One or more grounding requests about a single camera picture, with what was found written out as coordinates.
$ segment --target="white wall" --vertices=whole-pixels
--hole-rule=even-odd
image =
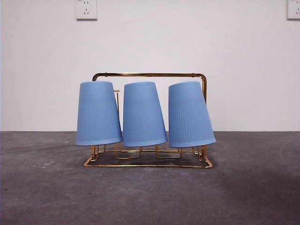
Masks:
[[[300,22],[285,0],[1,1],[1,129],[76,130],[97,72],[203,73],[214,130],[300,130]],[[123,89],[129,78],[107,78]],[[156,81],[167,127],[167,86]]]

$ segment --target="blue cup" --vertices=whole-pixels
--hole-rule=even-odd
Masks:
[[[80,84],[76,145],[122,141],[119,114],[111,82]]]
[[[154,82],[129,83],[124,88],[123,145],[139,147],[167,142]]]
[[[169,87],[169,146],[202,146],[216,142],[199,82]]]

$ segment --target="gray concrete floor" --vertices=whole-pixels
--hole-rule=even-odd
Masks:
[[[211,169],[86,168],[75,138],[1,133],[2,225],[300,224],[300,132],[216,132]]]

